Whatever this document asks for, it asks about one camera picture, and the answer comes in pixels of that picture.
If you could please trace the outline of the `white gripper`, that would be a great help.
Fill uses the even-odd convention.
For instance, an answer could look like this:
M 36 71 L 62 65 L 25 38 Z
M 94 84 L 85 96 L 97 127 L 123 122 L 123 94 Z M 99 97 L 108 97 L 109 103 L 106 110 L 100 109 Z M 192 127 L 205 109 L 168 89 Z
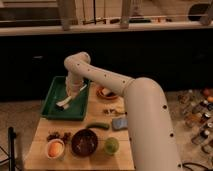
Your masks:
M 74 99 L 80 92 L 80 89 L 83 87 L 84 83 L 80 81 L 79 83 L 72 83 L 69 78 L 65 80 L 65 90 L 68 96 Z

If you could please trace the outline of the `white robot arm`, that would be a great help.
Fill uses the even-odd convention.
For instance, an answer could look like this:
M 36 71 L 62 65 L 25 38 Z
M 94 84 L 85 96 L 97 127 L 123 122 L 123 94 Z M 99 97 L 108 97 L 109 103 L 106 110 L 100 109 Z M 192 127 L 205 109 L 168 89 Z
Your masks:
M 90 64 L 88 53 L 68 56 L 68 88 L 77 94 L 87 78 L 124 99 L 135 171 L 183 171 L 167 100 L 161 86 L 146 77 L 132 78 Z

